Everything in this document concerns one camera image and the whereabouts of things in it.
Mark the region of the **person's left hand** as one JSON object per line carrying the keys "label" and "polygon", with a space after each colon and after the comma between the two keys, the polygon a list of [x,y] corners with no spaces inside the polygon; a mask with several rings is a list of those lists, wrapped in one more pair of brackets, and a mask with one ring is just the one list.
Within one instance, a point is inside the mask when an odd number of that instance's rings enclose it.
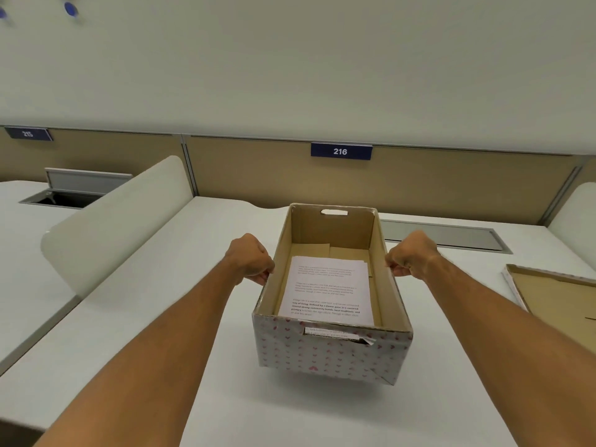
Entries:
{"label": "person's left hand", "polygon": [[267,249],[254,235],[246,233],[242,237],[232,240],[222,263],[229,270],[235,285],[239,285],[245,279],[249,280],[249,262],[259,255],[270,256]]}

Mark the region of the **person's right hand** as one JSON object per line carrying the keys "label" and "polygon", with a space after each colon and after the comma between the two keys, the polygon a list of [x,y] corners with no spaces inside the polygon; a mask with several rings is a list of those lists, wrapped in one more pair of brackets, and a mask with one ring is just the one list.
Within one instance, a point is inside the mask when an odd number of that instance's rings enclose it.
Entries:
{"label": "person's right hand", "polygon": [[410,263],[412,277],[425,281],[430,266],[440,262],[443,256],[437,246],[422,230],[410,233],[404,240],[391,248],[387,254],[406,257]]}

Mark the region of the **heart-print cardboard box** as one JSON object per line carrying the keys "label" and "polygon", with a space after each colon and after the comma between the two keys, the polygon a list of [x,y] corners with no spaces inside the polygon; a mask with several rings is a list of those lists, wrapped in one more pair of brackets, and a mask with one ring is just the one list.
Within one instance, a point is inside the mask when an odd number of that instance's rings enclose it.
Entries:
{"label": "heart-print cardboard box", "polygon": [[[413,342],[413,327],[391,270],[378,211],[293,203],[269,276],[252,313],[259,365],[311,375],[394,385]],[[292,257],[362,260],[368,265],[374,326],[279,316]]]}

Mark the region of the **person's left forearm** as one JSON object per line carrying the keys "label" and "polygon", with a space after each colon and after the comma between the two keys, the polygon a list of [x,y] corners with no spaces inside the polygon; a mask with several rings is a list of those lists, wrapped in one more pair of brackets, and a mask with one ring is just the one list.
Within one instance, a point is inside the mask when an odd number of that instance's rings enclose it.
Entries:
{"label": "person's left forearm", "polygon": [[34,447],[179,447],[227,300],[222,259],[86,384]]}

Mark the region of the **person's right forearm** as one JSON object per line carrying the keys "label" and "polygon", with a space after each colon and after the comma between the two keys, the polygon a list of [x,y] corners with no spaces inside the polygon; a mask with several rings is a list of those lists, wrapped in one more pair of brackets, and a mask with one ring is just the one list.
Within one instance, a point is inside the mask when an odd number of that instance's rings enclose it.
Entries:
{"label": "person's right forearm", "polygon": [[596,447],[596,354],[441,255],[421,279],[519,447]]}

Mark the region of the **stack of printed paper sheets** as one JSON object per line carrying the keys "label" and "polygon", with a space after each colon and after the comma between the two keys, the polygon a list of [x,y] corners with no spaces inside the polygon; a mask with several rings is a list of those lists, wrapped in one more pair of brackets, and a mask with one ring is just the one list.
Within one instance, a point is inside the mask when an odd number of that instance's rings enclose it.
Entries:
{"label": "stack of printed paper sheets", "polygon": [[373,327],[367,263],[331,257],[292,257],[278,315]]}

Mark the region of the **beige partition panel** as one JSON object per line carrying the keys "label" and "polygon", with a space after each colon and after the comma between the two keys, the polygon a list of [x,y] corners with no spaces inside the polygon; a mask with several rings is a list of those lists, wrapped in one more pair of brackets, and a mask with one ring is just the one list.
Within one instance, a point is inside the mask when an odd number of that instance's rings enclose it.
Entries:
{"label": "beige partition panel", "polygon": [[549,223],[596,155],[374,145],[370,160],[312,157],[310,142],[191,134],[42,130],[12,138],[0,125],[0,182],[44,182],[45,168],[142,173],[175,156],[194,194],[261,208],[292,202],[514,224]]}

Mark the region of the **blue desk number sign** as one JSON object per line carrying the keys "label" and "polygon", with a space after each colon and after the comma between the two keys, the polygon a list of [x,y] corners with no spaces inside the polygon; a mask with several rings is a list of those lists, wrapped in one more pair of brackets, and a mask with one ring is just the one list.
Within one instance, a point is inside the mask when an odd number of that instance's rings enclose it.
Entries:
{"label": "blue desk number sign", "polygon": [[369,161],[374,147],[365,144],[311,142],[311,157]]}
{"label": "blue desk number sign", "polygon": [[50,131],[45,128],[5,126],[4,130],[15,140],[53,142]]}

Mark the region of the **white desk divider panel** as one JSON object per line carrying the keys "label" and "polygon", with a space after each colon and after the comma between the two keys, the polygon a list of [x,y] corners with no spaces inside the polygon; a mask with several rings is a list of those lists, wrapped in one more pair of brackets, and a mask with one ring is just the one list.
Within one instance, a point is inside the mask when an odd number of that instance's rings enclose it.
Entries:
{"label": "white desk divider panel", "polygon": [[84,299],[192,199],[182,159],[167,157],[54,225],[41,253]]}
{"label": "white desk divider panel", "polygon": [[579,185],[548,231],[596,271],[596,182]]}

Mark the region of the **heart-print cardboard box lid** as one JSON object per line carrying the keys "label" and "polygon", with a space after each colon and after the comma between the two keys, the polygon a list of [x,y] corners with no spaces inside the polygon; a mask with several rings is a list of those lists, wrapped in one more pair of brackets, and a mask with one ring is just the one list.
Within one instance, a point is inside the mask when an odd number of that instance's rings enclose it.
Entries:
{"label": "heart-print cardboard box lid", "polygon": [[596,279],[507,264],[517,304],[596,354]]}

